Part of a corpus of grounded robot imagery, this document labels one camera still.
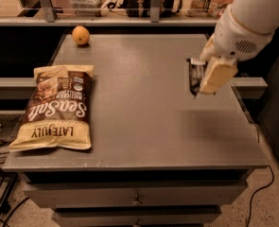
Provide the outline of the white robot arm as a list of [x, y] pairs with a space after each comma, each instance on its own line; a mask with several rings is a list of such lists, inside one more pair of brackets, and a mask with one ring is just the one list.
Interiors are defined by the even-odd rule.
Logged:
[[234, 0], [216, 24], [200, 59], [207, 62], [199, 91], [213, 94], [237, 72], [237, 64], [254, 58], [279, 27], [279, 0]]

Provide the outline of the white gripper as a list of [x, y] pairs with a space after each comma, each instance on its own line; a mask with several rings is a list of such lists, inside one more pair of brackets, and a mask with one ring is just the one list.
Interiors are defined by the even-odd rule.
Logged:
[[199, 92], [214, 94], [237, 73], [237, 60], [254, 58], [272, 37], [273, 32], [262, 34], [241, 25], [228, 6], [218, 20], [214, 35], [200, 53], [200, 59], [208, 63]]

